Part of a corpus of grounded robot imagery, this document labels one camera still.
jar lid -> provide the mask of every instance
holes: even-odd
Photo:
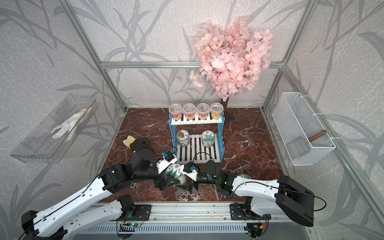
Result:
[[[202,137],[207,142],[211,142],[211,141],[215,140],[215,135],[211,131],[204,131],[202,134]]]
[[[189,133],[186,130],[180,130],[176,133],[176,137],[178,140],[186,140],[189,138]]]
[[[172,164],[166,170],[166,176],[167,177],[178,178],[180,176],[180,174],[181,174],[181,166],[178,164]]]

red candy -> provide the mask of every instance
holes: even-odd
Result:
[[[181,113],[173,114],[172,117],[173,117],[173,119],[175,119],[175,120],[179,120],[179,119],[181,118]]]
[[[199,113],[199,118],[207,118],[209,113]]]
[[[186,118],[195,118],[195,113],[185,113],[184,114]]]

pink flower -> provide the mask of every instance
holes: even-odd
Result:
[[[213,67],[211,66],[211,65],[205,65],[204,66],[204,70],[205,71],[210,71],[210,70],[212,70],[213,69]]]
[[[212,61],[212,67],[214,67],[214,68],[221,69],[223,66],[224,66],[224,64],[221,63],[221,62],[220,62],[220,59],[218,59],[218,58],[215,58],[215,59]]]
[[[203,86],[203,83],[201,82],[197,82],[197,81],[193,81],[193,85],[195,85],[196,87],[202,87]]]
[[[256,86],[261,71],[269,67],[273,35],[266,29],[255,32],[251,41],[249,21],[250,16],[239,18],[225,31],[210,20],[200,25],[196,48],[201,68],[189,76],[195,86],[202,87],[201,77],[207,75],[223,101]]]
[[[233,69],[234,69],[234,64],[233,64],[233,63],[227,63],[227,69],[228,69],[229,71],[233,71]]]

white bracket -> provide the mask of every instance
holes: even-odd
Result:
[[[169,165],[174,164],[177,162],[177,157],[175,154],[173,154],[173,159],[168,162],[165,158],[161,159],[159,162],[156,163],[158,173],[160,174],[162,171],[164,171]]]
[[[181,165],[181,173],[184,174],[184,175],[187,175],[187,176],[190,177],[193,181],[196,182],[196,180],[197,180],[197,171],[196,171],[196,169],[192,170],[191,173],[186,173],[186,172],[184,172],[184,165],[185,165],[185,164]]]

white wire basket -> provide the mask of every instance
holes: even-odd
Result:
[[[295,166],[313,165],[336,148],[307,101],[298,92],[283,93],[272,117]]]

